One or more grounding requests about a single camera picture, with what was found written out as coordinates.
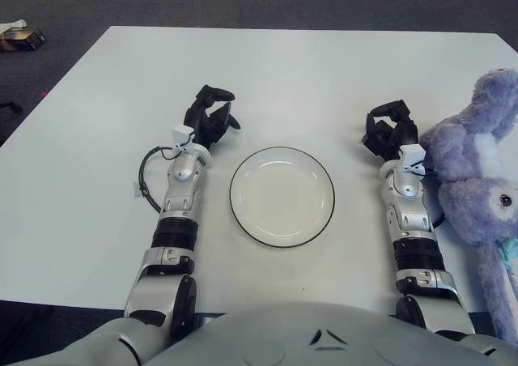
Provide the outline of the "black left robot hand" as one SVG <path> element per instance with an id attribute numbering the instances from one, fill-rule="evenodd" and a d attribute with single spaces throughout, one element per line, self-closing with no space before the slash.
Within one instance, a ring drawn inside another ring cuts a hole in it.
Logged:
<path id="1" fill-rule="evenodd" d="M 230 91 L 204 85 L 185 113 L 184 125 L 193 129 L 193 142 L 207 150 L 231 127 L 240 130 L 240 123 L 230 114 L 235 96 Z"/>

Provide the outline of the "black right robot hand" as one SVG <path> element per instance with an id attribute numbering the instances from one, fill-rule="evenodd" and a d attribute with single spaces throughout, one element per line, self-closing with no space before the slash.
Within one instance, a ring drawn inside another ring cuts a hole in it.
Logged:
<path id="1" fill-rule="evenodd" d="M 401 146 L 417 142 L 418 127 L 404 100 L 382 104 L 367 114 L 362 144 L 374 155 L 397 160 Z"/>

